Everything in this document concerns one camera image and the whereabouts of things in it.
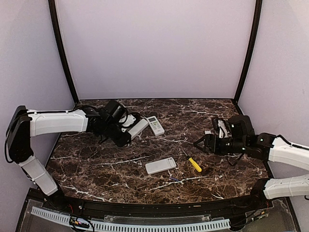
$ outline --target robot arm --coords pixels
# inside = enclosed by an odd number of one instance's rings
[[[287,141],[281,135],[261,133],[255,135],[248,116],[234,116],[228,120],[231,137],[205,134],[194,146],[205,153],[225,156],[246,153],[262,161],[281,162],[309,171],[309,147]],[[260,179],[251,191],[258,202],[278,197],[307,195],[309,174],[286,179]]]
[[[120,119],[126,113],[123,123]],[[69,111],[35,111],[19,106],[11,120],[6,132],[6,146],[11,159],[8,162],[17,163],[31,179],[40,187],[41,191],[58,208],[65,208],[64,194],[60,186],[54,181],[45,167],[35,157],[31,147],[30,138],[41,134],[60,132],[92,132],[98,136],[110,138],[122,147],[131,142],[130,131],[123,131],[122,125],[126,123],[128,112],[124,106],[116,101],[100,109],[84,107]]]

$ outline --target black frame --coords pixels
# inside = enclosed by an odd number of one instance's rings
[[[74,82],[72,79],[72,75],[70,73],[70,68],[68,65],[66,53],[64,50],[63,41],[61,38],[59,21],[57,17],[56,11],[56,3],[55,0],[48,0],[49,2],[49,9],[51,20],[53,24],[56,44],[58,47],[59,56],[61,59],[62,67],[66,76],[66,80],[68,86],[70,88],[70,92],[72,98],[75,102],[75,105],[79,102],[79,98],[74,86]],[[250,39],[248,43],[247,53],[244,61],[244,65],[242,68],[242,72],[240,75],[238,87],[233,99],[230,99],[235,106],[237,112],[242,115],[243,112],[240,109],[238,102],[244,87],[244,83],[248,74],[251,58],[253,55],[253,49],[255,45],[255,40],[258,31],[258,25],[260,20],[262,10],[262,0],[256,0],[255,2],[255,10],[253,16],[253,23],[252,29],[250,34]],[[270,167],[267,162],[264,162],[265,169],[268,173],[270,178],[273,178],[273,174],[270,170]],[[77,198],[68,197],[69,201],[72,202],[72,206],[74,207],[74,212],[76,214],[84,216],[84,217],[95,217],[101,218],[104,217],[105,214],[108,215],[118,215],[118,216],[128,216],[130,214],[131,217],[181,217],[181,216],[193,216],[193,215],[205,215],[211,214],[212,217],[226,217],[230,218],[231,221],[233,220],[240,220],[241,218],[245,218],[245,213],[248,209],[237,209],[237,208],[229,208],[227,206],[230,204],[241,203],[247,200],[250,196],[242,196],[227,200],[218,200],[212,202],[200,202],[200,203],[186,203],[186,204],[175,204],[175,205],[142,205],[142,204],[123,204],[123,203],[104,203],[104,202],[96,202],[96,201],[89,201],[89,200],[82,200]],[[45,207],[52,208],[47,202],[44,201],[44,196],[35,189],[30,188],[26,200],[24,202],[21,216],[24,214],[26,210],[26,206],[29,199],[34,199],[37,201],[41,201],[44,203]],[[290,198],[285,198],[288,202],[288,206],[290,208],[295,226],[297,230],[300,230],[293,206],[291,204]],[[83,205],[84,209],[80,210],[78,208],[79,205]],[[21,226],[22,217],[20,216],[16,231]]]

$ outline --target white panel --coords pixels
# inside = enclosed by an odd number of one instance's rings
[[[256,45],[240,98],[256,133],[282,134],[309,145],[309,1],[265,0]],[[271,164],[275,177],[301,175],[292,166]],[[292,198],[303,231],[308,231],[309,202]]]
[[[58,0],[79,97],[234,97],[254,6],[254,0]]]
[[[4,159],[5,131],[18,105],[38,110],[73,107],[62,70],[47,0],[0,1],[0,231],[15,231],[29,187],[16,164]],[[31,140],[46,164],[57,135]]]

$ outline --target yellow screwdriver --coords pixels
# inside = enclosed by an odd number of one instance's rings
[[[202,171],[201,167],[183,150],[184,154],[188,157],[188,160],[192,163],[193,167],[200,173]]]

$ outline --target yellow screwdriver handle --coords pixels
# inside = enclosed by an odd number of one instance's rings
[[[201,167],[192,159],[190,158],[189,161],[192,163],[193,167],[200,173],[202,171]]]

